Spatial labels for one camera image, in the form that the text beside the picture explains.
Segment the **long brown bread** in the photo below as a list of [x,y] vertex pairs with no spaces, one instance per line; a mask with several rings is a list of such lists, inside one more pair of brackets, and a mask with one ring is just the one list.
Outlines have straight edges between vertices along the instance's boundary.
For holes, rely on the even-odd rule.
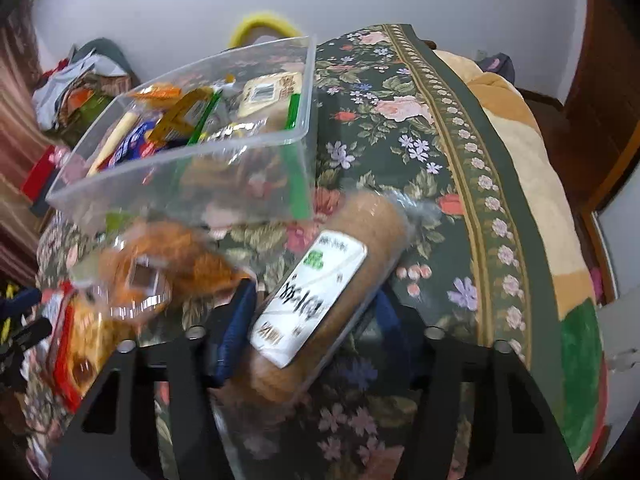
[[231,383],[254,401],[289,402],[314,373],[356,309],[379,287],[408,244],[404,213],[384,196],[368,190],[349,195],[343,208],[324,229],[347,234],[364,243],[367,256],[334,306],[284,368],[278,368],[251,345]]

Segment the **bed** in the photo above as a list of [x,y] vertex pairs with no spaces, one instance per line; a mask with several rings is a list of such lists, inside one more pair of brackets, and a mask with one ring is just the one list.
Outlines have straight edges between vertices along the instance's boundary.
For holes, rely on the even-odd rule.
[[[602,426],[602,350],[590,275],[562,185],[518,91],[471,60],[432,51],[409,25],[375,25],[318,48],[317,189],[311,221],[235,226],[212,235],[271,290],[331,216],[345,189],[397,189],[443,212],[425,222],[391,275],[398,300],[425,324],[470,342],[508,341],[558,420],[576,467]],[[41,288],[53,287],[92,242],[56,215],[40,241]],[[190,301],[140,334],[151,344],[213,307]],[[277,431],[231,435],[247,478],[391,479],[417,394],[360,327]],[[45,476],[70,415],[30,364],[25,415],[39,433],[28,458]],[[461,478],[473,394],[463,391],[450,478]],[[172,462],[166,386],[158,435]],[[296,449],[296,453],[287,452]]]

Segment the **pink curtain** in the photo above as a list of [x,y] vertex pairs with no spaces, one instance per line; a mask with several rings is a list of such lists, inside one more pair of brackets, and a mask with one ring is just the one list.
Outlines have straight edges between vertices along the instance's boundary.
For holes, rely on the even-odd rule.
[[19,188],[50,145],[31,105],[39,75],[31,6],[23,0],[0,26],[0,270],[24,285],[37,272],[38,219]]

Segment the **floral bedspread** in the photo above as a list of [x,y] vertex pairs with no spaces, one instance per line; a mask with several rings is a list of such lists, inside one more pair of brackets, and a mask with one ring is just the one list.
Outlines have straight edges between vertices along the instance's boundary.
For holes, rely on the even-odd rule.
[[[552,407],[562,406],[560,338],[536,342],[531,335],[537,323],[550,333],[558,329],[544,248],[509,154],[478,102],[405,25],[377,25],[322,44],[316,78],[314,218],[213,231],[220,250],[254,269],[269,291],[337,208],[343,189],[398,189],[434,200],[442,218],[419,226],[390,278],[398,300],[425,324],[460,339],[509,341]],[[55,286],[90,246],[56,216],[40,244],[40,286]],[[168,309],[140,342],[167,340],[203,320],[213,306],[194,300],[182,310]],[[551,314],[536,321],[535,312],[545,310]],[[248,479],[390,480],[417,394],[398,377],[380,338],[375,318],[366,317],[305,402],[277,428],[255,431],[236,420],[229,434],[234,466]],[[464,388],[451,478],[465,469],[470,397]],[[156,402],[162,464],[167,478],[175,479],[165,385]],[[29,457],[44,475],[69,416],[35,372],[26,416],[40,431],[31,439]]]

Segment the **clear plastic bin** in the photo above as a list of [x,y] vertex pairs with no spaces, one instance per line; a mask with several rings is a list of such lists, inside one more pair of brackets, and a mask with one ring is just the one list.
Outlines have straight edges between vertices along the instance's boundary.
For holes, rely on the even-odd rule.
[[[318,128],[315,60],[313,38],[291,38],[222,52],[156,78],[189,91],[229,73],[245,83],[261,75],[303,71],[298,119],[292,130],[167,150],[69,185],[65,166],[47,202],[87,234],[103,230],[110,212],[158,213],[190,226],[311,216]],[[114,99],[73,154],[89,159],[131,102],[124,95]]]

